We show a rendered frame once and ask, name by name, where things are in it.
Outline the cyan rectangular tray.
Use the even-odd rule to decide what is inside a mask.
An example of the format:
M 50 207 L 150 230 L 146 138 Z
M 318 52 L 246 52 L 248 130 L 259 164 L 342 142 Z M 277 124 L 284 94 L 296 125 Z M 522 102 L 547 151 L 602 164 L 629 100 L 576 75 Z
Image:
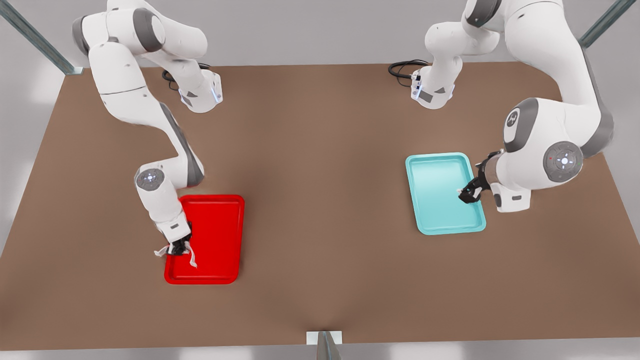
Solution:
M 486 228 L 482 203 L 464 203 L 458 198 L 458 190 L 474 178 L 464 153 L 410 155 L 405 166 L 414 218 L 422 234 L 474 233 Z

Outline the red rectangular tray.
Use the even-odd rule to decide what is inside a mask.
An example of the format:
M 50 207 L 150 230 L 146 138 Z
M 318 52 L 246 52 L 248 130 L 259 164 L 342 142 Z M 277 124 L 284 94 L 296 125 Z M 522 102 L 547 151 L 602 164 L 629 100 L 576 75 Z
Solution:
M 238 194 L 185 194 L 180 202 L 192 224 L 191 255 L 170 255 L 164 279 L 172 285 L 228 285 L 239 274 L 245 201 Z

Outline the silver frame post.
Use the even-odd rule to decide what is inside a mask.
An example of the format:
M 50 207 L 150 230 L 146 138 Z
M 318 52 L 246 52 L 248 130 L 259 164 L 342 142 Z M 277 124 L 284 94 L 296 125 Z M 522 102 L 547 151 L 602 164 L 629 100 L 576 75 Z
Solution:
M 62 71 L 64 75 L 82 75 L 84 68 L 73 66 L 8 0 L 0 0 L 0 16 L 28 40 L 46 59 Z
M 342 331 L 308 331 L 306 344 L 316 346 L 316 360 L 343 360 L 338 349 L 343 344 Z
M 578 39 L 580 47 L 588 49 L 592 46 L 635 2 L 637 0 L 615 0 L 585 34 Z

